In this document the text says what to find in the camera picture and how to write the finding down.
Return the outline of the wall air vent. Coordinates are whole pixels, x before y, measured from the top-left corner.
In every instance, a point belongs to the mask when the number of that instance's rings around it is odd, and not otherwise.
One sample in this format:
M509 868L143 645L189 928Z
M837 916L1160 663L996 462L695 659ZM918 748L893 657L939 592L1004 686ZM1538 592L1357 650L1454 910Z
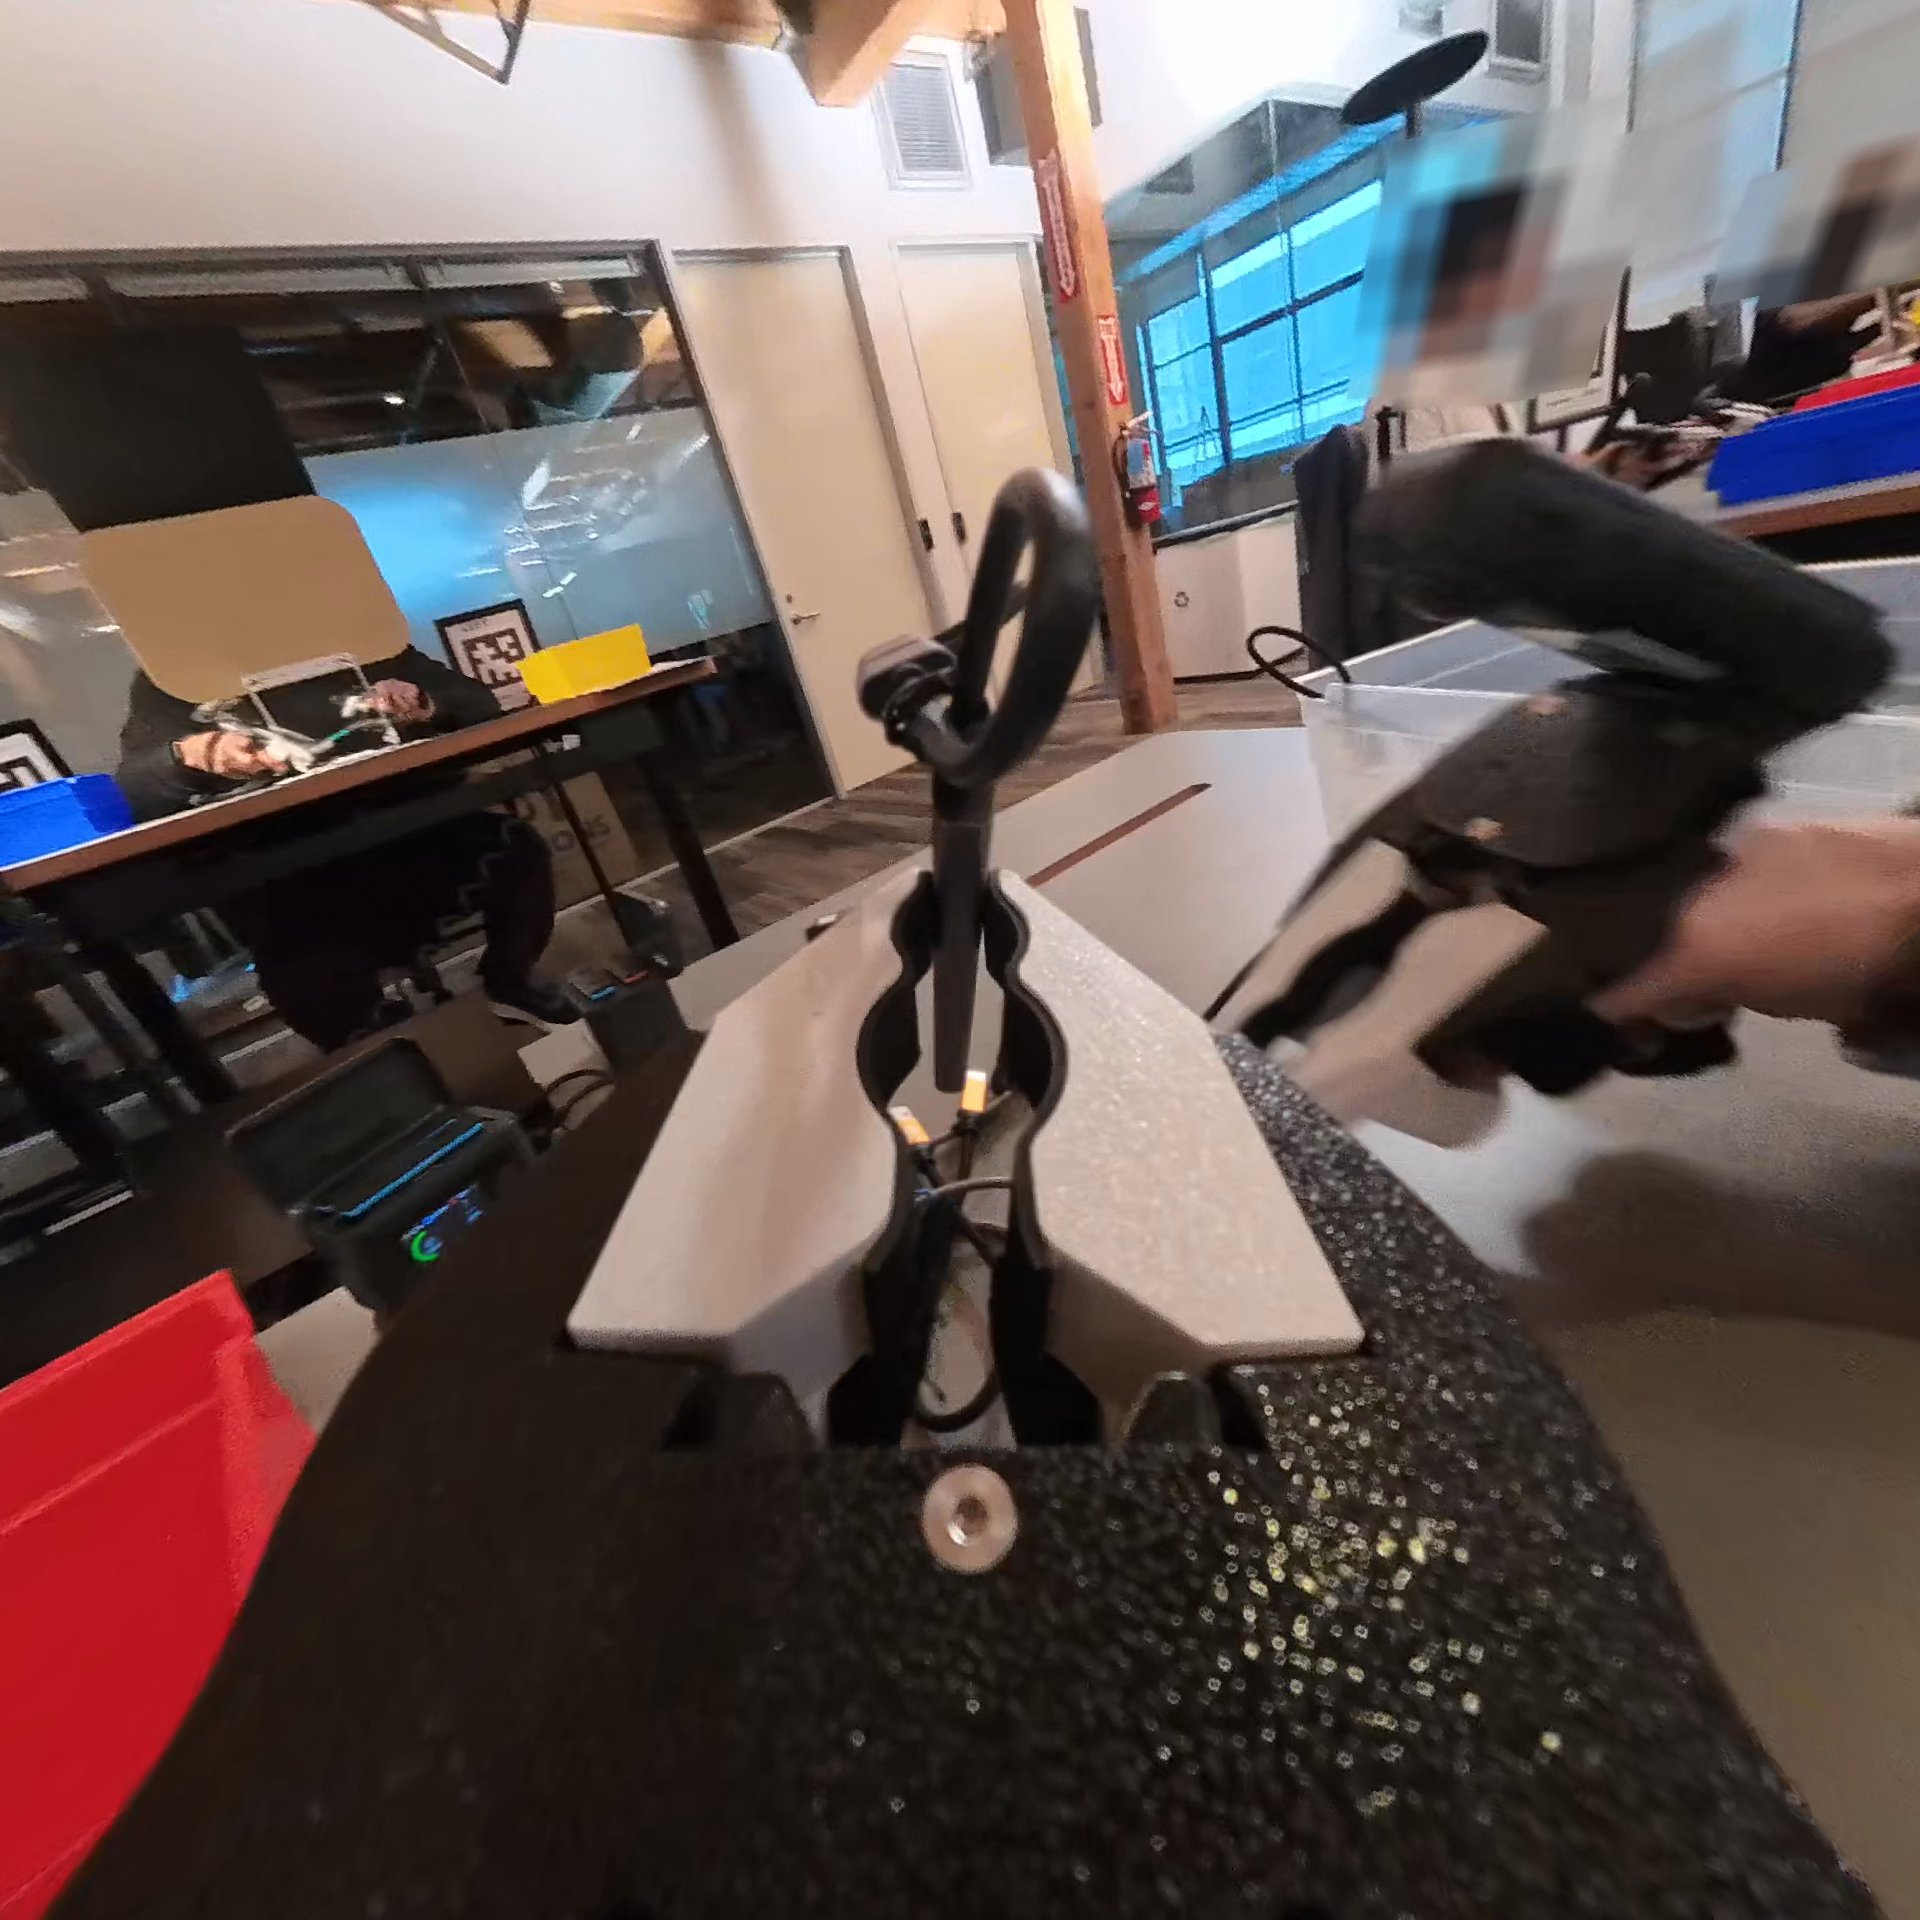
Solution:
M873 83L878 157L890 191L967 191L954 68L944 52L901 52Z

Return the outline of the blue plastic bin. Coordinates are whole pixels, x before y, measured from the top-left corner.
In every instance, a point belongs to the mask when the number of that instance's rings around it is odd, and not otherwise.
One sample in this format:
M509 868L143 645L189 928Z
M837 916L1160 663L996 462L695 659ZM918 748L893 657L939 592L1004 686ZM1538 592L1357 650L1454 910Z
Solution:
M22 868L133 831L133 808L104 775L26 780L0 792L0 868Z
M1729 509L1751 504L1890 482L1920 470L1920 390L1778 413L1725 437L1704 489Z

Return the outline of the cardboard box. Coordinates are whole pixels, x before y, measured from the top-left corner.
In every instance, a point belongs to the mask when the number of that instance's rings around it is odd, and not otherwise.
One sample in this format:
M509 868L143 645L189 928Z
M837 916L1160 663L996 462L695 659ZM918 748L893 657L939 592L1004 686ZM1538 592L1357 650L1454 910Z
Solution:
M608 884L633 884L667 861L667 851L659 851L664 842L651 831L651 816L640 811L640 825L627 825L627 816L621 816L605 775L568 779L563 796L544 784L528 796L528 821L545 842L563 909L598 894L595 870L605 870Z

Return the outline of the black round lamp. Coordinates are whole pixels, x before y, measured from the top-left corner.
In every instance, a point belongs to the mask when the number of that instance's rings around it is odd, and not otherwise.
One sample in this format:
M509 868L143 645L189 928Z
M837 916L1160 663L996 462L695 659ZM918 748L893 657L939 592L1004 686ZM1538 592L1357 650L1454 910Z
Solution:
M1412 142L1425 130L1425 106L1466 79L1486 58L1486 32L1439 38L1357 83L1338 111L1340 124L1366 130L1396 123L1400 134Z

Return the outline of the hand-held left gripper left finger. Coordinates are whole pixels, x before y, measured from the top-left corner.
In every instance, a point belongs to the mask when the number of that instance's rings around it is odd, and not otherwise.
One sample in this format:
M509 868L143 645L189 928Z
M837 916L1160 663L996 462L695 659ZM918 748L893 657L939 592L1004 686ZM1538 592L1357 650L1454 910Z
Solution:
M731 996L568 1316L578 1350L773 1377L829 1445L897 1445L959 1243L890 1106L918 1064L931 877Z

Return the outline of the silver adapter dongle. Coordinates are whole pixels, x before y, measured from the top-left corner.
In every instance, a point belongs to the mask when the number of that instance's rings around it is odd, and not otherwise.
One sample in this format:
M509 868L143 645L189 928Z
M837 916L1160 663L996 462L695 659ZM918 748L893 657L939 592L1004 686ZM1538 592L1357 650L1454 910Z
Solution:
M901 732L917 711L944 709L954 689L954 654L939 634L897 634L855 669L855 699L883 731Z

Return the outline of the white door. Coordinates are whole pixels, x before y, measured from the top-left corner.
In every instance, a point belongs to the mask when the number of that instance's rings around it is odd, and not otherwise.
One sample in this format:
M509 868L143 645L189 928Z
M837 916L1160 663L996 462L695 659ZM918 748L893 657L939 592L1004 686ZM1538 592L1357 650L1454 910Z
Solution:
M834 792L901 769L867 654L931 633L918 541L841 250L679 250L678 307Z
M1068 470L1034 239L890 245L901 335L911 527L939 622L962 617L996 489Z

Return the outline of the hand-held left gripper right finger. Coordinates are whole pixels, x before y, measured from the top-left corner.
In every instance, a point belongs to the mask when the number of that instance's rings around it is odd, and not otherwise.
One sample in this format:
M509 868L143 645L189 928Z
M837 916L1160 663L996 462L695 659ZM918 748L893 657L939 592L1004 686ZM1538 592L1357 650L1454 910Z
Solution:
M1163 1382L1366 1344L1198 1011L1023 877L979 909L1023 1106L988 1326L1016 1445L1098 1445Z

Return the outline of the wooden desk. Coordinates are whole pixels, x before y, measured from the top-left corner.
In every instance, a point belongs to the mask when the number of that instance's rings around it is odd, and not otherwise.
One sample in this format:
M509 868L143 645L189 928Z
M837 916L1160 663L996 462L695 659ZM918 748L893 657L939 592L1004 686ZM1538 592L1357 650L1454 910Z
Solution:
M667 691L708 686L717 663L683 657L645 676L563 704L533 704L487 727L440 732L381 755L275 780L251 796L195 808L70 851L2 868L2 898L32 905L61 937L88 951L159 1061L197 1106L237 1099L228 1061L177 1016L173 1000L139 970L131 933L170 918L230 893L251 893L271 870L349 858L424 831L437 818L480 811L529 779L563 784L621 756L647 780L672 861L712 949L737 944L719 877L702 847L678 784L654 766L654 744L627 732L623 711Z
M1897 476L1859 482L1859 488L1737 504L1729 509L1718 509L1715 527L1722 527L1732 538L1787 538L1787 535L1814 535L1832 527L1917 520L1917 509L1920 509L1920 476L1897 473Z

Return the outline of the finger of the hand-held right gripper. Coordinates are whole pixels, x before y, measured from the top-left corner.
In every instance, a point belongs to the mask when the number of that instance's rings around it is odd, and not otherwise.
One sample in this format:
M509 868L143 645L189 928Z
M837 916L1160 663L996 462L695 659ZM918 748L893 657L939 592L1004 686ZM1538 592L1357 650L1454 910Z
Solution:
M1312 1039L1352 1011L1420 925L1420 877L1379 840L1340 847L1216 1000L1216 1032Z
M1346 1127L1420 1144L1482 1144L1503 1118L1499 1068L1459 1024L1538 944L1544 928L1419 928L1386 977L1299 1055L1302 1095Z

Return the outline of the clear plastic organiser box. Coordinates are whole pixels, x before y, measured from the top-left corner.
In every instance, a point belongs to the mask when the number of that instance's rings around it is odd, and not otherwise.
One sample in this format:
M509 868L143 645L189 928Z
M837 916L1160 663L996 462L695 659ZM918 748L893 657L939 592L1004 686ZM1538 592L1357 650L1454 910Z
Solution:
M1330 831L1352 831L1466 732L1529 699L1529 691L1331 686L1299 709ZM1741 821L1912 818L1917 800L1917 717L1855 711L1774 755L1762 796Z

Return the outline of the black multi-port charger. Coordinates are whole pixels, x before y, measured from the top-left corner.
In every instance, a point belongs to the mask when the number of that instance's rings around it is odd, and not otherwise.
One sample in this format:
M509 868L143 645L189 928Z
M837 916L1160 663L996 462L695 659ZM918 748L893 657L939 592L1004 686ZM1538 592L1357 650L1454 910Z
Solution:
M667 977L633 955L568 973L563 993L610 1072L633 1072L688 1038Z

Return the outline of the wooden post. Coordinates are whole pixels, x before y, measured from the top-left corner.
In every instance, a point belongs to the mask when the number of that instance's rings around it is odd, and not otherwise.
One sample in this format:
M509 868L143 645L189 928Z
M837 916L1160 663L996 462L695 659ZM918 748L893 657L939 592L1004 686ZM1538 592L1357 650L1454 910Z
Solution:
M1163 641L1152 541L1151 530L1133 530L1126 524L1112 470L1112 440L1133 419L1133 407L1130 419L1107 407L1098 365L1098 316L1118 316L1118 285L1098 191L1077 12L1066 0L1009 0L1000 12L1016 72L1027 168L1039 154L1061 154L1068 180L1083 297L1066 307L1053 301L1053 316L1068 381L1083 488L1098 541L1122 727L1126 732L1168 732L1179 722L1179 689Z

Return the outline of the red plastic bin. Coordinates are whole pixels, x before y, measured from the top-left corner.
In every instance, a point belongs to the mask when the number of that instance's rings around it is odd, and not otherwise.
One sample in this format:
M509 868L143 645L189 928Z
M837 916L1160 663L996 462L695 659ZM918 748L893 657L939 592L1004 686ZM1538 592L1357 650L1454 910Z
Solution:
M2 1385L9 1920L48 1911L153 1769L311 1445L228 1270Z

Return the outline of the person's right hand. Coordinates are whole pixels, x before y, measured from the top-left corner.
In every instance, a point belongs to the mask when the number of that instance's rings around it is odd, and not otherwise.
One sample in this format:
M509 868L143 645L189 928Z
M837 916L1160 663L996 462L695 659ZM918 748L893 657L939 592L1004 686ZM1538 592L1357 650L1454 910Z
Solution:
M1917 1068L1917 816L1741 831L1644 970L1590 996L1590 1011L1624 1029L1809 1021L1881 1068Z

